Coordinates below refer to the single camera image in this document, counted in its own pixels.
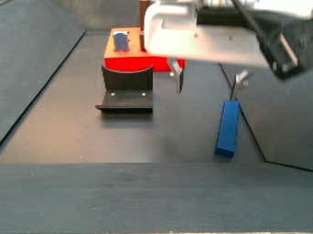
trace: red object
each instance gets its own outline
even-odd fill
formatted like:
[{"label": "red object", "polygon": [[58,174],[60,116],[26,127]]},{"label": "red object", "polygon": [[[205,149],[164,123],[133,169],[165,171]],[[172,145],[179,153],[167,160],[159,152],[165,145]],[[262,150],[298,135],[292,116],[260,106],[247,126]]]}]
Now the red object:
[{"label": "red object", "polygon": [[[116,31],[128,32],[128,46],[129,51],[113,51],[113,37],[112,33]],[[147,51],[141,51],[139,42],[139,27],[120,27],[112,28],[104,52],[104,64],[108,69],[118,71],[136,71],[147,69],[152,65],[153,71],[169,71],[165,58],[153,57]],[[184,68],[184,59],[177,60],[177,64]]]}]

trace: blue block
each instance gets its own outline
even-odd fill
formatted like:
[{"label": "blue block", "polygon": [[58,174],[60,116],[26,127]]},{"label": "blue block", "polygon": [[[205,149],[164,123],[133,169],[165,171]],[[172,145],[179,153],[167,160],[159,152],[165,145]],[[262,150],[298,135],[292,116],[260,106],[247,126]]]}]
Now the blue block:
[{"label": "blue block", "polygon": [[113,37],[113,46],[114,46],[113,51],[114,52],[129,51],[126,31],[113,32],[112,37]]},{"label": "blue block", "polygon": [[215,154],[232,158],[235,154],[239,102],[225,100],[221,107],[220,129]]}]

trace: gray wall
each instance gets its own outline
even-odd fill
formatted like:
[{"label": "gray wall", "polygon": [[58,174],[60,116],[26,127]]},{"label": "gray wall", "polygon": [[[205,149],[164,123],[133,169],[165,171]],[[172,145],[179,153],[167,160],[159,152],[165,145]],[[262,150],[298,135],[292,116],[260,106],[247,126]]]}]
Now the gray wall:
[{"label": "gray wall", "polygon": [[53,0],[86,31],[139,27],[137,0]]}]

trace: blue rectangular block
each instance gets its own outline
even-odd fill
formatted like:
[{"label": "blue rectangular block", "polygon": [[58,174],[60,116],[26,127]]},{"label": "blue rectangular block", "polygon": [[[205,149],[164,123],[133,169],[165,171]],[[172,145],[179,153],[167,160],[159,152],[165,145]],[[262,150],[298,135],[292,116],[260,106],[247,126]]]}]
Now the blue rectangular block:
[{"label": "blue rectangular block", "polygon": [[239,102],[225,100],[221,107],[220,129],[215,154],[232,158],[235,154]]}]

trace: black stand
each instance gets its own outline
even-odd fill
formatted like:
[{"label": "black stand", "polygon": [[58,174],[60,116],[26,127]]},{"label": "black stand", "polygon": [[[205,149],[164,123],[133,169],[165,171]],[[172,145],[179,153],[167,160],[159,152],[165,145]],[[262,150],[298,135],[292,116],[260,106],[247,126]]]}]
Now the black stand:
[{"label": "black stand", "polygon": [[136,72],[101,67],[105,84],[101,112],[152,112],[152,67]]}]

